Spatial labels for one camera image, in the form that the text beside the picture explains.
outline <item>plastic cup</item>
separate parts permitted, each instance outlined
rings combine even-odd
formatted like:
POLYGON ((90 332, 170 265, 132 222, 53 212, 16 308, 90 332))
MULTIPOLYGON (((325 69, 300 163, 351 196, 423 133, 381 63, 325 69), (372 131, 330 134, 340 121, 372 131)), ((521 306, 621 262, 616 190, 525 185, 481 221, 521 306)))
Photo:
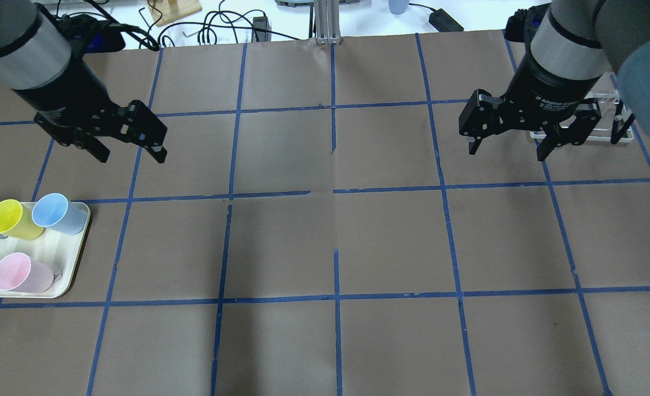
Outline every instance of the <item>plastic cup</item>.
POLYGON ((388 0, 388 10, 394 15, 406 12, 409 0, 388 0))
POLYGON ((53 271, 24 253, 0 260, 0 290, 43 293, 53 283, 53 271))
POLYGON ((43 233, 31 219, 31 211, 17 200, 0 202, 0 234, 22 240, 35 240, 43 233))
POLYGON ((88 216, 79 210, 68 198, 51 193, 41 198, 31 215, 34 223, 59 233, 75 235, 85 228, 88 216))

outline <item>silver metal frame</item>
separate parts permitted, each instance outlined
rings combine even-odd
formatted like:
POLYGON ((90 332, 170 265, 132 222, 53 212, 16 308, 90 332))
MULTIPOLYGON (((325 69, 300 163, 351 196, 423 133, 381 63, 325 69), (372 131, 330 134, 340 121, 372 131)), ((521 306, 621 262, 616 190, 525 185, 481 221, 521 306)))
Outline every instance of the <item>silver metal frame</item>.
POLYGON ((342 42, 340 0, 314 0, 315 42, 319 45, 342 42))

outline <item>tray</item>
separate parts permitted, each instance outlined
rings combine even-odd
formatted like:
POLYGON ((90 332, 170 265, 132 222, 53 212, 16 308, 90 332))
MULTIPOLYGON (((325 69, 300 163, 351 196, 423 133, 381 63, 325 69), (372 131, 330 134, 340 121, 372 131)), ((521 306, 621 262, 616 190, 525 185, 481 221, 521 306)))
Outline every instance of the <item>tray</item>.
MULTIPOLYGON (((22 202, 30 210, 34 202, 22 202)), ((0 290, 0 298, 57 298, 70 288, 73 273, 80 261, 85 235, 90 223, 90 208, 82 202, 73 202, 77 208, 88 214, 85 227, 80 233, 66 235, 46 228, 35 240, 20 240, 0 234, 0 259, 7 254, 21 252, 35 258, 53 271, 53 284, 43 293, 19 293, 0 290)))

